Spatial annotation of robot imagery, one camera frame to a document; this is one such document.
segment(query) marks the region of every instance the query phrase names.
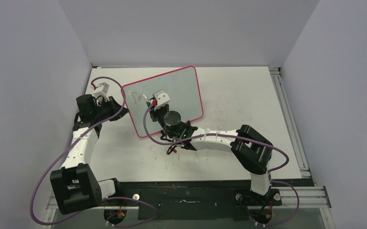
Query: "gray wall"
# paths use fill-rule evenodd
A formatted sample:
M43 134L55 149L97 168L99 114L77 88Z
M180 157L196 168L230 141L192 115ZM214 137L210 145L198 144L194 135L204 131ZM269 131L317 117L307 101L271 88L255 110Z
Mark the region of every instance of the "gray wall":
M59 0L96 65L282 66L318 0Z
M0 228L36 228L34 185L69 144L91 67L57 0L0 1ZM45 180L35 212L42 219Z
M321 0L282 74L337 228L367 228L367 1Z

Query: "white table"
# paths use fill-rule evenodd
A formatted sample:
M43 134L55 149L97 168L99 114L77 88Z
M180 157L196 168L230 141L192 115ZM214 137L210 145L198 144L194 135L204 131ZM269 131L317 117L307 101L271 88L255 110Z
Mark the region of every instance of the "white table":
M89 82L98 76L116 79L122 85L176 68L100 68L93 69ZM272 172L273 179L301 178L284 117L267 67L196 68L203 101L204 116L193 126L212 130L239 129L252 126L274 146L286 152L290 162ZM98 85L106 80L98 80ZM119 87L106 81L108 95L122 102ZM87 94L93 90L88 86ZM234 154L215 150L188 151L166 155L159 146L136 135L128 115L103 124L94 146L90 167L97 180L116 177L120 181L194 181L250 179ZM273 152L271 165L284 157Z

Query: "purple cable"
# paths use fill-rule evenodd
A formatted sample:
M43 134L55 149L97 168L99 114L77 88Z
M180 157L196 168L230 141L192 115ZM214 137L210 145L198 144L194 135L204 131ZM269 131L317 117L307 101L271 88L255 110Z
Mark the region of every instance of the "purple cable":
M147 108L147 110L145 111L144 113L144 120L143 120L143 124L144 124L144 130L147 134L147 136L149 137L149 139L151 139L153 142L159 144L159 145L163 145L163 146L170 146L170 145L177 145L181 142L185 142L185 141L188 141L188 140L191 140L191 139L194 139L194 138L199 138L199 137L204 137L204 135L197 135L197 136L192 136L192 137L188 137L188 138L184 138L184 139L181 139L181 140L178 140L176 142L159 142L157 140L155 140L151 135L150 133L148 132L148 129L147 129L147 122L146 122L146 118L147 118L147 115L148 115L148 112L151 110L151 108L153 107L152 103L151 105ZM216 136L217 134L216 133L208 133L206 134L206 136ZM280 166L278 167L275 167L275 168L272 168L272 169L269 169L269 173L272 172L272 171L275 171L275 170L278 170L280 168L283 168L285 167L288 163L289 163L289 156L283 152L281 149L277 148L277 147L274 147L274 146L271 146L269 144L266 144L266 143L263 143L263 142L258 142L258 141L255 141L255 140L252 140L252 139L249 139L249 138L245 138L245 137L240 137L240 136L235 136L235 135L224 135L224 134L218 134L218 136L221 136L221 137L232 137L232 138L237 138L239 140L242 140L242 141L248 141L248 142L252 142L254 144L258 144L258 145L261 145L261 146L265 146L265 147L268 147L268 148L271 148L271 149L274 149L276 150L277 152L281 153L285 158L286 158L286 161L281 164Z
M294 193L296 194L296 198L297 198L297 206L296 206L296 209L294 210L293 214L291 214L291 216L289 216L289 218L287 218L285 220L282 220L280 222L276 222L276 223L268 223L268 224L263 225L262 223L259 223L254 218L252 218L251 215L249 215L249 217L251 217L251 219L255 223L257 223L259 226L271 227L271 226L277 226L279 224L285 223L285 222L291 220L296 215L296 213L298 212L298 209L300 207L300 198L298 196L298 193L297 193L296 189L292 185L290 185L290 184L288 184L286 182L283 182L283 181L278 181L278 180L272 180L272 183L286 185L286 186L289 186L291 189L293 189Z
M85 132L83 132L81 134L81 136L79 138L77 138L61 155L59 155L52 163L51 165L48 166L48 168L45 170L45 172L43 173L43 175L40 177L40 179L37 181L37 184L36 184L36 187L34 187L34 190L33 190L33 193L31 195L31 200L30 200L30 206L29 206L29 212L30 212L30 216L31 218L33 219L34 222L40 224L40 225L44 225L44 226L49 226L49 225L55 225L55 224L59 224L59 223L62 223L76 215L78 215L79 213L81 213L81 211L78 211L78 212L75 212L73 213L72 215L64 218L64 219L61 219L57 222L43 222L43 221L40 221L39 219L37 219L37 217L34 215L34 212L33 212L33 204L34 204L34 199L36 198L36 193L37 193L37 190L39 188L39 186L41 185L43 179L45 178L45 176L48 174L48 172L54 167L54 165L65 155L67 155L69 153L69 151L79 142L79 140L81 140L81 137L85 136L89 131L91 131L92 129L94 129L95 127L97 127L98 125L112 119L112 118L115 118L116 116L119 115L119 113L122 111L124 105L126 104L126 93L124 91L124 88L122 87L122 85L117 82L116 80L110 78L110 77L106 77L106 76L100 76L100 77L97 77L95 79L93 79L91 81L91 84L94 83L94 81L98 80L98 79L108 79L108 80L111 80L113 82L115 82L117 85L119 85L119 87L121 88L121 92L122 92L122 96L123 96L123 104L121 105L121 108L116 112L116 114L114 114L113 116L101 121L101 122L98 122L96 123L95 125L89 127Z
M158 216L159 216L159 211L158 211L158 209L156 209L154 206L152 206L152 205L148 204L147 202L144 202L144 201L141 201L141 200L138 200L138 199L133 199L133 198L129 198L129 197L110 197L110 198L104 199L103 201L105 201L105 200L112 200L112 199L126 199L126 200L131 200L131 201L134 201L134 202L137 202L137 203L140 203L140 204L144 204L144 205L147 205L148 207L150 207L150 208L154 209L154 210L155 210L155 212L157 213L157 215L156 215L156 216L151 217L151 218L148 218L148 219L145 219L145 220L143 220L143 221L141 221L141 222L137 222L137 223L133 223L133 224L129 224L129 225L114 225L114 227L116 227L116 228L128 228L128 227L136 226L136 225L139 225L139 224L142 224L142 223L145 223L145 222L151 221L151 220L153 220L153 219L156 219L156 218L158 218ZM113 214L113 215L111 215L111 216L107 217L106 222L109 222L109 220L110 220L113 216L116 216L116 215L117 215L117 213L115 213L115 214Z

